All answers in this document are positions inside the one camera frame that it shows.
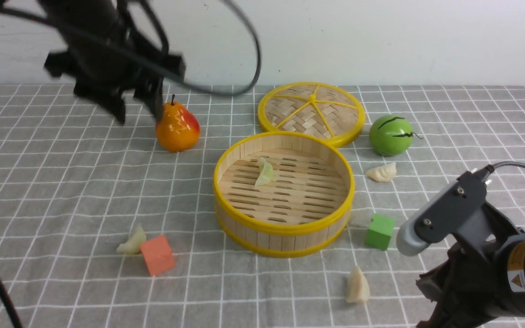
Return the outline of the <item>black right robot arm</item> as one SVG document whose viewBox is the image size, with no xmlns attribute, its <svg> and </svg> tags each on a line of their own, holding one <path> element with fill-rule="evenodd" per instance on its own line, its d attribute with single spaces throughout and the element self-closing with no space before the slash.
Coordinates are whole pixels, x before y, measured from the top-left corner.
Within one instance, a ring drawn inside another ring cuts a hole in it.
<svg viewBox="0 0 525 328">
<path fill-rule="evenodd" d="M 525 231 L 489 203 L 471 222 L 489 223 L 494 240 L 475 253 L 459 237 L 443 264 L 419 276 L 417 288 L 436 306 L 417 327 L 479 328 L 500 317 L 525 318 Z"/>
</svg>

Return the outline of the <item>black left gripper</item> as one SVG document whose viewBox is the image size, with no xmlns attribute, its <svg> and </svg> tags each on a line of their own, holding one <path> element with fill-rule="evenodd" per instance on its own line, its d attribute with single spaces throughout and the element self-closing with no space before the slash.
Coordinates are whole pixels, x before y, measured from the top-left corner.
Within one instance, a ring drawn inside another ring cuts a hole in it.
<svg viewBox="0 0 525 328">
<path fill-rule="evenodd" d="M 160 49 L 136 28 L 117 32 L 123 40 L 110 39 L 115 46 L 132 50 L 135 55 L 156 62 L 184 79 L 186 64 L 181 54 L 169 54 L 168 46 Z M 156 123 L 163 117 L 163 75 L 142 68 L 114 52 L 85 40 L 69 37 L 66 51 L 50 52 L 44 68 L 52 77 L 75 79 L 74 95 L 93 102 L 111 114 L 119 125 L 126 120 L 124 91 L 134 91 Z"/>
</svg>

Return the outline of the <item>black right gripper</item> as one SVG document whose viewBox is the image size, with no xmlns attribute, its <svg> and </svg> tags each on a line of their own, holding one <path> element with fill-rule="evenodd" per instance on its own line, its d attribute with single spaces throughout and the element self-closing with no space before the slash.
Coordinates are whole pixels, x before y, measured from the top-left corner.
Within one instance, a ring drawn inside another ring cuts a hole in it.
<svg viewBox="0 0 525 328">
<path fill-rule="evenodd" d="M 425 298 L 436 303 L 419 328 L 477 328 L 521 313 L 506 279 L 510 252 L 523 241 L 523 232 L 489 203 L 469 223 L 480 227 L 465 229 L 467 236 L 457 237 L 448 259 L 416 282 Z"/>
</svg>

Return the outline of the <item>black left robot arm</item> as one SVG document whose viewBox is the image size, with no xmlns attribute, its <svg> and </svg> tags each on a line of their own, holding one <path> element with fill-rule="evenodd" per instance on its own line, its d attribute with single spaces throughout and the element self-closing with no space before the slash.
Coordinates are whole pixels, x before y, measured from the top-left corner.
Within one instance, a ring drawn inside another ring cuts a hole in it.
<svg viewBox="0 0 525 328">
<path fill-rule="evenodd" d="M 133 21 L 125 0 L 41 0 L 40 6 L 49 19 L 81 28 L 103 40 L 104 44 L 123 46 L 136 55 L 163 65 L 177 77 L 184 77 L 185 63 L 180 54 L 169 54 L 169 42 L 161 22 L 147 1 L 141 0 L 148 19 L 158 33 L 160 48 L 150 43 Z M 156 122 L 163 117 L 163 76 L 150 72 L 117 56 L 104 46 L 85 39 L 61 37 L 67 44 L 62 52 L 50 52 L 44 63 L 51 77 L 75 79 L 73 94 L 100 106 L 125 123 L 126 106 L 123 92 L 133 90 L 134 98 L 143 102 Z"/>
</svg>

